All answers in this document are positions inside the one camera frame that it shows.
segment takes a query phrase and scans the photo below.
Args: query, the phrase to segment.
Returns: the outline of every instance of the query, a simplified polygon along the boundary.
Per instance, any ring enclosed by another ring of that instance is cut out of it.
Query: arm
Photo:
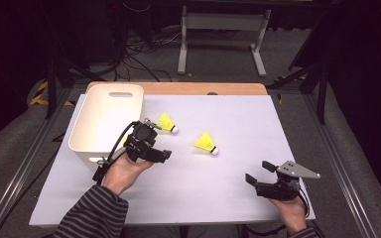
[[[103,186],[93,186],[64,216],[54,237],[119,237],[128,211],[128,202],[119,195],[152,164],[134,163],[123,154],[110,167]]]
[[[305,218],[306,208],[298,196],[290,201],[269,200],[278,208],[291,238],[320,237],[313,228],[308,227]]]

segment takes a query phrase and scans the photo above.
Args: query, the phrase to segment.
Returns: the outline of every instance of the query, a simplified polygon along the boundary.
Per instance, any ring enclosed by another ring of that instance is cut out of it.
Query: person's right hand
[[[135,163],[124,153],[108,170],[103,186],[109,188],[117,195],[120,195],[134,184],[141,172],[153,164],[154,163],[148,161]]]
[[[277,206],[278,211],[280,211],[281,219],[286,225],[289,235],[294,235],[308,228],[305,218],[306,208],[301,198],[297,196],[295,199],[289,201],[269,200]]]

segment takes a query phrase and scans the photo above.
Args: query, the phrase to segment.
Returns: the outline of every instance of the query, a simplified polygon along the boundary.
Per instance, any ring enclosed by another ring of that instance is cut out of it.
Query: white tabletop
[[[30,225],[58,225],[95,182],[94,171],[69,149],[67,140],[83,102],[72,114]],[[171,150],[164,164],[143,172],[121,197],[129,201],[126,225],[251,223],[279,220],[276,208],[245,181],[274,183],[262,161],[293,161],[270,96],[145,95],[142,118],[167,112],[179,134],[160,132],[154,148]],[[219,148],[213,156],[193,144],[208,132]],[[309,219],[314,219],[311,209]]]

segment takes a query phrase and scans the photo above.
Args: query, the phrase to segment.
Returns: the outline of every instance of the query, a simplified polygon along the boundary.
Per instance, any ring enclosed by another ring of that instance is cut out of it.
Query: gray carpet
[[[224,38],[217,34],[205,32],[190,36],[187,73],[177,75],[180,45],[173,41],[150,54],[137,54],[140,60],[150,69],[164,70],[169,73],[172,81],[205,81],[205,82],[259,82],[270,84],[277,76],[288,75],[287,67],[306,39],[309,31],[268,31],[261,48],[261,57],[264,61],[267,77],[260,78],[257,74],[248,46],[256,35],[252,33],[237,33],[234,37]],[[105,65],[95,65],[92,69],[99,70]],[[154,80],[145,70],[129,69],[121,65],[118,73],[122,77],[131,78],[131,81]],[[162,81],[169,81],[169,77],[161,71],[154,73]],[[113,79],[114,74],[103,75]],[[77,81],[69,95],[69,100],[76,100],[84,92],[86,79]],[[37,85],[32,88],[35,93]],[[322,175],[321,179],[306,179],[308,193],[315,210],[316,223],[329,238],[362,237],[356,218],[346,194],[338,182],[338,176],[332,168],[331,156],[318,129],[316,120],[307,105],[306,95],[300,93],[283,93],[283,103],[278,103],[274,91],[272,95],[280,121],[283,125],[290,147],[296,162],[306,165],[311,170]],[[45,123],[47,107],[32,105],[29,110],[10,123],[0,133],[0,199],[7,185],[19,168],[34,139]],[[35,158],[35,163],[24,182],[23,189],[38,174],[41,168],[58,148],[58,142],[52,139],[61,135],[67,127],[73,106],[64,106],[56,121],[45,138],[43,147]],[[325,106],[324,129],[332,139],[339,157],[355,187],[367,217],[375,231],[375,236],[381,237],[381,187],[372,173],[361,148],[351,133],[337,102],[329,87]],[[0,237],[42,237],[52,233],[52,228],[44,229],[28,225],[31,213],[36,205],[49,168],[29,189],[20,203],[15,207],[3,226]],[[269,231],[280,226],[278,222],[250,224],[257,231]],[[285,232],[271,237],[286,237]]]

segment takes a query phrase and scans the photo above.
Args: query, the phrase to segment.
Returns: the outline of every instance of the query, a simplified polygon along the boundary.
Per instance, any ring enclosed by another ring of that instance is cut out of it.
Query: floor
[[[310,31],[267,31],[261,56],[267,76],[257,75],[248,46],[256,37],[245,32],[195,32],[189,38],[187,73],[177,74],[180,36],[169,34],[165,45],[154,52],[134,55],[161,81],[256,82],[270,84],[278,76],[290,74],[287,70]],[[141,67],[134,60],[125,60]],[[92,70],[105,68],[105,63],[94,63]],[[118,80],[154,80],[146,70],[121,64]],[[113,80],[110,72],[101,75]],[[30,102],[42,81],[32,88],[26,98]],[[58,89],[62,99],[75,102],[86,89],[89,80],[78,79],[72,89]],[[322,175],[321,179],[307,180],[308,193],[315,210],[317,225],[326,237],[381,237],[381,187],[372,173],[364,154],[338,108],[329,86],[325,103],[325,125],[315,114],[317,93],[301,95],[294,87],[277,92],[269,90],[296,162],[308,165]],[[31,213],[40,196],[51,166],[52,155],[60,142],[54,139],[64,133],[74,106],[61,106],[55,115],[45,120],[47,107],[36,104],[15,119],[0,133],[0,219],[14,204],[17,194],[27,192],[10,213],[0,230],[0,237],[43,237],[54,228],[29,226]],[[41,169],[44,173],[32,183]],[[281,223],[250,224],[256,231],[272,230]],[[286,237],[284,231],[271,237]]]

